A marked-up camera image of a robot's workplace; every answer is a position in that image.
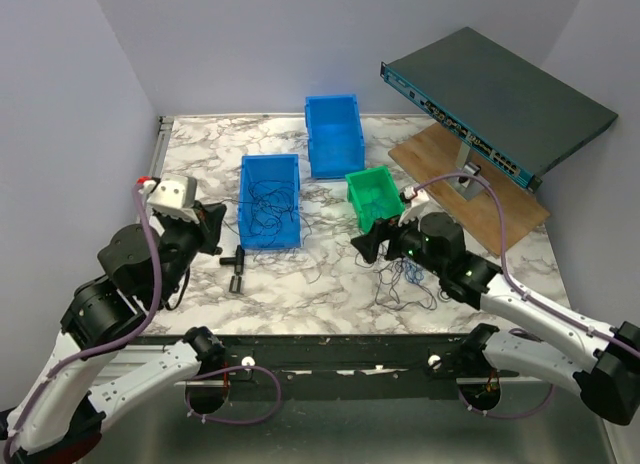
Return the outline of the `green bin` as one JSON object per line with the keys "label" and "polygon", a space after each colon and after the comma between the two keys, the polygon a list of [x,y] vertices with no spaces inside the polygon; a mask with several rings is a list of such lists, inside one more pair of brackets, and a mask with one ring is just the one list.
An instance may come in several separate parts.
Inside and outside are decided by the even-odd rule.
{"label": "green bin", "polygon": [[347,199],[362,232],[367,233],[377,219],[391,218],[404,211],[404,203],[387,166],[349,173],[345,179]]}

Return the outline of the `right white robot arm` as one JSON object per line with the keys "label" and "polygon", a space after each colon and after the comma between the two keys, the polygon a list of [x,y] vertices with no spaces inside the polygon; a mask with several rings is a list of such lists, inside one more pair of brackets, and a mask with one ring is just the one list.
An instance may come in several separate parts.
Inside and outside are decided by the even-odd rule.
{"label": "right white robot arm", "polygon": [[460,351],[469,374],[489,369],[513,371],[577,395],[602,419],[621,426],[639,409],[639,328],[625,321],[615,327],[581,315],[532,291],[505,268],[467,250],[462,227],[442,212],[400,224],[378,219],[352,246],[374,263],[379,247],[385,260],[408,259],[435,275],[453,300],[502,317],[534,335],[518,338],[480,325]]}

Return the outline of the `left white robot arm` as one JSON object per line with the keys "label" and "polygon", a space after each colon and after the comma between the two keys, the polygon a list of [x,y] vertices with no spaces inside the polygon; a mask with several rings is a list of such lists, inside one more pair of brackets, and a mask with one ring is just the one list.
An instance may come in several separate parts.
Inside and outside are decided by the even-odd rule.
{"label": "left white robot arm", "polygon": [[225,205],[195,203],[190,210],[191,220],[156,212],[162,233],[146,218],[127,225],[99,251],[103,275],[75,291],[40,376],[3,414],[4,462],[73,463],[139,399],[182,379],[212,378],[223,367],[223,344],[201,326],[106,386],[94,383],[189,278],[196,255],[221,253]]}

